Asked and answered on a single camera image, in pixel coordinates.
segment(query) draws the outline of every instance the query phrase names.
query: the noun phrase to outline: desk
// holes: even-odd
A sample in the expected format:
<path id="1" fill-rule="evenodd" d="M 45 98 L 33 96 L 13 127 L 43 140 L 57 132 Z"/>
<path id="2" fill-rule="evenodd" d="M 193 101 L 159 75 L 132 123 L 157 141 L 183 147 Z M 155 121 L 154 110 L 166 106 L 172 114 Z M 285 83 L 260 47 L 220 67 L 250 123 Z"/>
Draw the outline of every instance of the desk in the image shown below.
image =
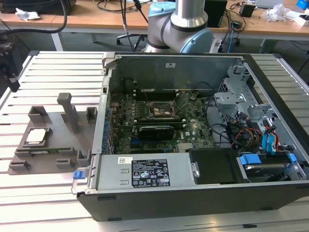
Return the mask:
<path id="1" fill-rule="evenodd" d="M 285 6 L 294 9 L 297 0 L 284 0 Z M 238 0 L 229 0 L 227 9 Z M 143 5 L 143 12 L 148 15 L 149 4 Z M 109 9 L 120 9 L 120 3 L 109 2 Z M 274 40 L 309 40 L 309 27 L 300 27 L 295 22 L 286 20 L 286 22 L 267 22 L 259 18 L 263 9 L 254 11 L 251 18 L 245 18 L 247 26 L 239 34 L 240 38 L 260 38 Z M 24 22 L 17 18 L 15 14 L 1 14 L 1 19 L 11 28 L 32 28 L 55 29 L 60 27 L 63 22 L 63 16 L 42 15 L 42 19 Z M 238 16 L 232 14 L 233 19 L 237 20 Z M 139 12 L 127 14 L 127 23 L 130 33 L 147 34 L 147 23 L 144 21 Z M 217 38 L 222 38 L 228 30 L 227 18 L 224 17 L 220 28 L 211 29 Z M 77 0 L 77 3 L 68 16 L 68 23 L 64 32 L 87 32 L 92 33 L 93 41 L 96 41 L 95 33 L 124 33 L 121 14 L 109 13 L 97 8 L 92 0 Z M 63 51 L 61 43 L 61 34 L 53 34 L 53 41 L 57 51 Z"/>

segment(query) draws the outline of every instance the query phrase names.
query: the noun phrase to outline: blue latch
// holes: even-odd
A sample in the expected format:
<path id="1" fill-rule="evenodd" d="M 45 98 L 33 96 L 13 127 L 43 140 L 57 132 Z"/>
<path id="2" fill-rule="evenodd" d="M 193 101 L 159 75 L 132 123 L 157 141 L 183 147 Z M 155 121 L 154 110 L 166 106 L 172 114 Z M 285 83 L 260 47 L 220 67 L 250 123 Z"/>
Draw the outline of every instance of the blue latch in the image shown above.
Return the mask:
<path id="1" fill-rule="evenodd" d="M 294 153 L 290 153 L 290 154 L 288 155 L 288 157 L 289 157 L 291 163 L 294 163 L 294 162 L 297 161 L 297 158 L 296 158 L 296 156 L 294 155 Z"/>
<path id="2" fill-rule="evenodd" d="M 262 163 L 258 154 L 244 154 L 240 157 L 242 165 Z"/>
<path id="3" fill-rule="evenodd" d="M 73 172 L 73 180 L 81 180 L 85 179 L 85 171 L 74 171 Z"/>

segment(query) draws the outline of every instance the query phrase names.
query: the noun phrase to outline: warning label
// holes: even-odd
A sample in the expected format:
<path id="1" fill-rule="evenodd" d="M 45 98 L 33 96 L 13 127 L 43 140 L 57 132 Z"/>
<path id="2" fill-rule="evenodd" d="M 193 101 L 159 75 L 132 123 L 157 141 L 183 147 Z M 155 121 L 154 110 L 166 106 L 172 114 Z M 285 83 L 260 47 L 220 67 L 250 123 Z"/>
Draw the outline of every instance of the warning label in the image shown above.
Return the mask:
<path id="1" fill-rule="evenodd" d="M 170 186 L 167 159 L 132 160 L 132 186 Z"/>

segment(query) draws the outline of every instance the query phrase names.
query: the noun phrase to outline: wire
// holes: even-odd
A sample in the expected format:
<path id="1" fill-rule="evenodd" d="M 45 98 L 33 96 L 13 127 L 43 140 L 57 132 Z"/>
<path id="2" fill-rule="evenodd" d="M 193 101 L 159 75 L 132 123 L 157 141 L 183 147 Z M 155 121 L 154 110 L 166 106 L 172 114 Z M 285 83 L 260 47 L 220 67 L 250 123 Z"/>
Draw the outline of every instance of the wire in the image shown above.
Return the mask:
<path id="1" fill-rule="evenodd" d="M 231 11 L 231 10 L 226 10 L 226 11 L 228 11 L 228 12 L 230 12 L 230 13 L 234 13 L 234 14 L 236 14 L 238 17 L 240 17 L 242 20 L 243 20 L 243 22 L 244 22 L 244 27 L 242 28 L 242 29 L 240 29 L 239 31 L 236 31 L 235 30 L 235 32 L 242 32 L 243 30 L 245 30 L 245 28 L 246 28 L 246 26 L 247 26 L 247 23 L 246 23 L 246 20 L 244 19 L 244 17 L 242 17 L 240 14 L 238 14 L 237 12 L 235 12 L 235 11 Z"/>
<path id="2" fill-rule="evenodd" d="M 304 52 L 307 52 L 307 54 L 309 54 L 309 50 L 305 50 L 305 49 L 303 49 L 303 48 L 297 46 L 297 45 L 294 43 L 293 40 L 290 40 L 290 42 L 291 42 L 295 47 L 297 47 L 298 49 L 300 49 L 300 50 L 302 50 L 302 51 L 304 51 Z"/>
<path id="3" fill-rule="evenodd" d="M 225 39 L 226 39 L 226 37 L 227 37 L 227 34 L 230 32 L 230 25 L 231 25 L 230 22 L 232 21 L 232 19 L 231 19 L 231 13 L 228 12 L 227 10 L 225 10 L 225 16 L 227 17 L 228 30 L 227 30 L 227 32 L 226 32 L 226 34 L 225 34 L 225 36 L 224 36 L 224 39 L 222 40 L 222 44 L 224 43 L 224 41 L 225 41 Z"/>
<path id="4" fill-rule="evenodd" d="M 299 45 L 308 45 L 309 44 L 309 43 L 299 43 L 299 42 L 297 42 L 295 40 L 291 40 L 291 41 L 293 41 L 294 43 L 299 44 Z"/>
<path id="5" fill-rule="evenodd" d="M 215 124 L 212 124 L 212 125 L 210 126 L 210 129 L 212 130 L 212 132 L 215 132 L 216 134 L 220 135 L 222 138 L 225 138 L 226 140 L 230 141 L 230 139 L 229 139 L 227 136 L 222 135 L 221 133 L 217 132 L 216 130 L 214 130 L 214 129 L 212 128 L 212 126 L 215 126 L 215 125 L 217 125 L 217 124 L 219 124 L 219 123 L 215 123 Z M 238 145 L 238 146 L 241 146 L 241 147 L 244 147 L 244 148 L 248 148 L 247 145 L 241 144 L 241 143 L 237 142 L 236 140 L 233 140 L 233 142 L 234 142 L 236 145 Z"/>
<path id="6" fill-rule="evenodd" d="M 234 26 L 233 26 L 233 24 L 232 24 L 232 38 L 231 38 L 230 46 L 228 47 L 227 53 L 230 53 L 230 51 L 231 51 L 232 41 L 233 41 L 233 35 L 234 35 Z"/>
<path id="7" fill-rule="evenodd" d="M 134 137 L 134 138 L 137 138 L 137 139 L 140 139 L 139 137 L 137 136 L 134 136 L 134 135 L 129 135 L 130 137 Z"/>
<path id="8" fill-rule="evenodd" d="M 120 1 L 120 7 L 121 7 L 121 16 L 122 16 L 122 21 L 124 23 L 124 30 L 126 32 L 126 36 L 127 36 L 127 39 L 129 40 L 129 44 L 131 46 L 132 51 L 135 52 L 134 46 L 130 40 L 129 30 L 127 28 L 127 23 L 126 23 L 126 11 L 124 10 L 126 8 L 126 0 L 125 0 L 125 8 L 123 8 L 122 0 Z"/>
<path id="9" fill-rule="evenodd" d="M 140 13 L 141 13 L 141 15 L 143 16 L 143 18 L 145 19 L 145 21 L 148 23 L 148 19 L 147 19 L 146 16 L 144 15 L 143 11 L 141 11 L 141 9 L 140 9 Z"/>
<path id="10" fill-rule="evenodd" d="M 152 0 L 142 2 L 141 5 L 144 5 L 144 4 L 149 3 L 149 2 L 151 2 L 151 1 L 152 1 Z M 103 2 L 105 3 L 105 6 L 104 6 L 104 7 L 101 7 L 100 4 L 103 3 Z M 116 14 L 121 14 L 121 13 L 122 13 L 122 10 L 121 10 L 121 9 L 116 9 L 116 10 L 107 9 L 107 8 L 106 8 L 106 3 L 107 3 L 106 0 L 99 1 L 99 2 L 97 3 L 97 7 L 98 7 L 100 10 L 102 10 L 102 11 L 107 11 L 107 12 L 110 12 L 110 13 L 116 13 Z M 138 9 L 137 9 L 135 6 L 129 6 L 129 7 L 126 7 L 125 10 L 126 10 L 127 13 L 130 13 L 130 12 L 136 12 Z"/>
<path id="11" fill-rule="evenodd" d="M 44 34 L 55 34 L 55 33 L 61 32 L 67 25 L 68 16 L 67 16 L 67 11 L 66 11 L 66 8 L 64 6 L 63 0 L 60 0 L 60 3 L 61 3 L 62 10 L 63 10 L 63 15 L 64 15 L 63 24 L 60 28 L 58 28 L 56 30 L 13 29 L 13 30 L 7 30 L 7 31 L 4 31 L 4 32 L 0 32 L 0 36 L 14 34 L 14 33 L 20 33 L 20 32 L 37 32 L 37 33 L 44 33 Z"/>
<path id="12" fill-rule="evenodd" d="M 305 67 L 305 65 L 308 63 L 309 58 L 305 61 L 305 63 L 300 67 L 300 69 L 298 70 L 297 74 L 300 74 L 300 72 L 303 70 L 303 68 Z"/>
<path id="13" fill-rule="evenodd" d="M 206 81 L 199 81 L 199 82 L 197 82 L 197 83 L 194 85 L 194 87 L 193 87 L 192 89 L 195 90 L 199 84 L 206 84 L 209 88 L 211 88 L 212 90 L 215 90 L 215 89 L 214 89 L 210 84 L 208 84 Z"/>
<path id="14" fill-rule="evenodd" d="M 237 2 L 230 6 L 230 10 L 234 10 L 236 7 L 241 7 L 245 2 Z"/>
<path id="15" fill-rule="evenodd" d="M 9 26 L 6 25 L 6 23 L 5 23 L 1 18 L 0 18 L 0 21 L 4 24 L 4 26 L 7 27 L 7 29 L 11 30 L 11 29 L 9 28 Z M 23 46 L 25 46 L 26 49 L 28 49 L 29 51 L 31 51 L 31 49 L 25 44 L 25 42 L 23 42 L 23 41 L 21 40 L 21 38 L 20 38 L 18 35 L 14 35 L 13 44 L 14 44 L 14 39 L 15 39 L 15 37 L 19 39 L 19 41 L 23 44 Z"/>

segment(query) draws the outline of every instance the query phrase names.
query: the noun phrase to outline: paper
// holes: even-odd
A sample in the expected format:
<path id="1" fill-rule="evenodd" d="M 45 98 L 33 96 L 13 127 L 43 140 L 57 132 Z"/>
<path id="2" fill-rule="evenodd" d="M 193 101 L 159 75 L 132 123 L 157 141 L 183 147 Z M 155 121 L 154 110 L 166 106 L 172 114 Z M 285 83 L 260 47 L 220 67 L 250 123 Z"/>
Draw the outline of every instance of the paper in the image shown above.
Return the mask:
<path id="1" fill-rule="evenodd" d="M 296 17 L 303 15 L 303 13 L 300 12 L 296 12 L 296 11 L 289 11 L 288 13 L 286 13 L 286 15 L 284 15 L 283 17 L 288 18 L 290 20 L 294 20 Z"/>
<path id="2" fill-rule="evenodd" d="M 22 11 L 18 8 L 16 8 L 16 13 L 15 15 L 17 15 L 20 19 L 25 20 L 26 22 L 28 20 L 33 20 L 33 19 L 38 19 L 41 18 L 37 12 L 27 12 L 27 11 Z"/>

